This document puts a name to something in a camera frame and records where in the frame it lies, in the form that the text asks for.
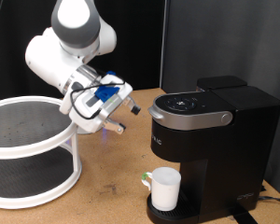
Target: coffee maker lid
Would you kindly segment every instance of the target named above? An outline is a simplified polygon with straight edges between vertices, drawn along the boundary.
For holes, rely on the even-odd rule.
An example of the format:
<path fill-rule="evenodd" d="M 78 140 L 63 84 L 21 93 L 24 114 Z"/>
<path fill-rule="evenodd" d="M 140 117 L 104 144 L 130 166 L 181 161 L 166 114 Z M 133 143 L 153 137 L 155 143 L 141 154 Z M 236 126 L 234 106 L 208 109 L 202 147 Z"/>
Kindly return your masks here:
<path fill-rule="evenodd" d="M 225 126 L 232 122 L 235 108 L 212 92 L 164 94 L 148 109 L 161 126 L 190 131 Z"/>

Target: drip tray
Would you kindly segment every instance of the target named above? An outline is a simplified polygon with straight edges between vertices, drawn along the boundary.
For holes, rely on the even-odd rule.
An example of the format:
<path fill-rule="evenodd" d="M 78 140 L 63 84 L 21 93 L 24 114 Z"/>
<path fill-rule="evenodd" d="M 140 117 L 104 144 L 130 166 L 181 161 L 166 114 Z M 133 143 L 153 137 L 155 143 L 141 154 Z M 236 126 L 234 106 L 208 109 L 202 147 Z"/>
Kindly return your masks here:
<path fill-rule="evenodd" d="M 164 212 L 152 205 L 151 194 L 147 198 L 147 215 L 153 223 L 198 223 L 198 213 L 190 204 L 188 198 L 182 190 L 179 191 L 177 206 L 174 210 Z"/>
<path fill-rule="evenodd" d="M 73 170 L 73 156 L 63 147 L 14 160 L 0 160 L 0 197 L 26 198 L 60 186 Z"/>

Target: black backdrop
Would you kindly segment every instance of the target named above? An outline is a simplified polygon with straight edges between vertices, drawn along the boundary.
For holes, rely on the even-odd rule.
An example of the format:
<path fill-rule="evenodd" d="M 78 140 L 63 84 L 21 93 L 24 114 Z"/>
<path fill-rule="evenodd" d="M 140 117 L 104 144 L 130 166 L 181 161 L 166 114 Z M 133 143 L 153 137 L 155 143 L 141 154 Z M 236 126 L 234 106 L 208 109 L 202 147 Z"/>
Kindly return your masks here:
<path fill-rule="evenodd" d="M 101 17 L 117 32 L 114 52 L 89 63 L 112 70 L 135 90 L 159 87 L 165 0 L 97 0 Z M 24 54 L 29 41 L 50 27 L 55 0 L 4 1 L 0 12 L 0 100 L 22 95 L 63 97 L 35 75 Z"/>
<path fill-rule="evenodd" d="M 168 0 L 166 92 L 237 76 L 280 99 L 280 0 Z M 280 120 L 265 179 L 280 192 Z"/>

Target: mesh rack top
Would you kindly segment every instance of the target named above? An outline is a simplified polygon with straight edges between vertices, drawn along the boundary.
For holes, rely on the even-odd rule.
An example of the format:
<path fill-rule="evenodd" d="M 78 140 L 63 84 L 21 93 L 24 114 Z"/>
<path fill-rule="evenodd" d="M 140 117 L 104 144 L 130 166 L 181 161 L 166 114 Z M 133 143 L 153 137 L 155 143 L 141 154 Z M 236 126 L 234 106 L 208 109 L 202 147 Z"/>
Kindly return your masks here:
<path fill-rule="evenodd" d="M 64 131 L 70 118 L 59 105 L 30 101 L 0 106 L 0 147 L 21 147 L 47 140 Z"/>

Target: mug handle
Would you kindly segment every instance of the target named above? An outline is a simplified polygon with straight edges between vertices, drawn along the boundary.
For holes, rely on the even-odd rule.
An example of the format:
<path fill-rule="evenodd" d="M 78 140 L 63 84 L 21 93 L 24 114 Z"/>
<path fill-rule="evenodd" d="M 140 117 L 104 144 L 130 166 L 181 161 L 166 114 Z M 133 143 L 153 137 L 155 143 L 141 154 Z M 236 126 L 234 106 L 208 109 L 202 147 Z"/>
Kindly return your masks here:
<path fill-rule="evenodd" d="M 148 183 L 148 181 L 146 181 L 146 178 L 149 177 L 152 179 L 152 173 L 151 172 L 145 172 L 142 174 L 142 183 L 145 185 L 145 186 L 148 186 L 148 190 L 151 189 L 151 186 L 150 184 Z"/>

